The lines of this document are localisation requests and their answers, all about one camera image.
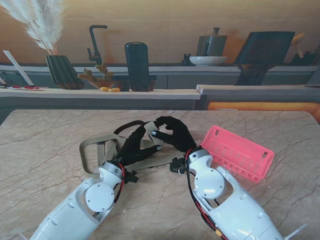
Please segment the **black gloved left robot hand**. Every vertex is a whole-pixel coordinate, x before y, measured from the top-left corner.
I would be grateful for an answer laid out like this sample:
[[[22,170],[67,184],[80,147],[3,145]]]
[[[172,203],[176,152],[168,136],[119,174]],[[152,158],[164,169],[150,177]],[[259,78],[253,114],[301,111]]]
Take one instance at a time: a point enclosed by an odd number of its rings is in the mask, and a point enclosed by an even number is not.
[[[151,147],[141,149],[141,140],[145,133],[146,129],[141,125],[126,139],[115,158],[117,163],[122,166],[129,166],[146,160],[162,149],[161,145],[153,145]]]

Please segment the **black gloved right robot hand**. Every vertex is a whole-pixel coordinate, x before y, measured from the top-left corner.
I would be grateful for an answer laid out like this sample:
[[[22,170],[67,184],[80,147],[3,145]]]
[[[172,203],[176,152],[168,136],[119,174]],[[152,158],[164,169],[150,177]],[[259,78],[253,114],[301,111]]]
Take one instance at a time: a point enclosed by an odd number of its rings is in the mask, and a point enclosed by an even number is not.
[[[155,130],[151,132],[151,135],[166,144],[172,145],[178,151],[187,153],[197,147],[188,127],[181,120],[172,116],[161,116],[155,120],[155,125],[157,127],[165,125],[165,128],[172,131],[172,134]]]

